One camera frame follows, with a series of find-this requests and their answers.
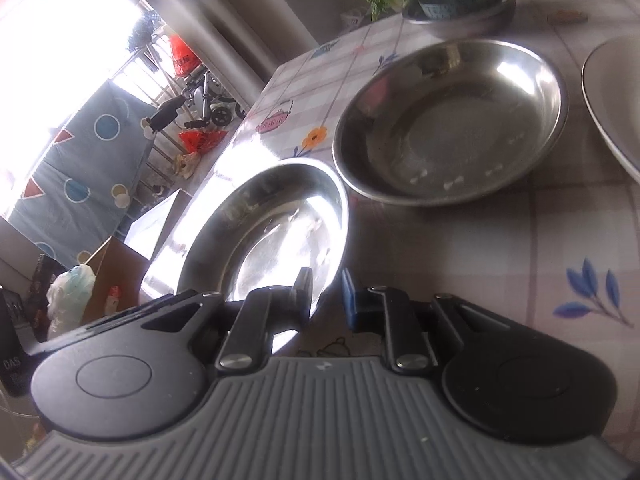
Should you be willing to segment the shallow steel plate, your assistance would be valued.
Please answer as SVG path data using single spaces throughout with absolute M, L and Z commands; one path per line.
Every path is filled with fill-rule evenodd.
M 446 41 L 373 76 L 341 114 L 332 155 L 370 200 L 469 203 L 537 166 L 567 114 L 566 84 L 548 58 L 503 40 Z
M 309 268 L 314 312 L 340 270 L 348 224 L 346 188 L 329 165 L 282 160 L 210 215 L 186 254 L 178 289 L 241 300 L 256 288 L 291 286 Z

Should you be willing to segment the grey curtain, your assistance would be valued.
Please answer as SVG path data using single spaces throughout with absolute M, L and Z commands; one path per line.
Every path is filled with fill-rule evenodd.
M 146 0 L 212 70 L 251 106 L 285 61 L 318 44 L 286 0 Z

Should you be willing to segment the blue patterned hanging cloth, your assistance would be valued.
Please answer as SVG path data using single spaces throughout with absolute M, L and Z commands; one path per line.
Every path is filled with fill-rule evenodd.
M 58 132 L 9 215 L 9 224 L 66 268 L 115 235 L 152 150 L 142 120 L 155 113 L 105 81 Z

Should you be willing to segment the plaid teapot tablecloth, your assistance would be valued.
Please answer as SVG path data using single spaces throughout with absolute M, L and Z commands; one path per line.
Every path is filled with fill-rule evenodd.
M 605 437 L 639 456 L 639 188 L 603 142 L 580 69 L 606 40 L 639 29 L 639 0 L 518 0 L 506 40 L 561 72 L 570 111 L 560 140 L 528 176 L 446 208 L 350 199 L 344 258 L 361 285 L 427 300 L 451 292 L 590 351 L 614 372 Z M 143 291 L 173 292 L 184 255 L 214 208 L 280 158 L 331 157 L 341 112 L 381 68 L 433 41 L 402 18 L 363 27 L 281 65 L 151 264 Z

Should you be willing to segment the brown cardboard box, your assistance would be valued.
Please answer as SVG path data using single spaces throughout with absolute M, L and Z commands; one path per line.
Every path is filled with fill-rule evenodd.
M 142 278 L 150 262 L 117 238 L 111 237 L 86 261 L 93 270 L 91 297 L 81 325 L 139 304 Z

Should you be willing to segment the white ceramic calligraphy plate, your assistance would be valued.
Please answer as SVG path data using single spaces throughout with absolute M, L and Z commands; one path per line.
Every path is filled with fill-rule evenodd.
M 639 36 L 597 46 L 582 64 L 582 96 L 606 146 L 639 182 Z

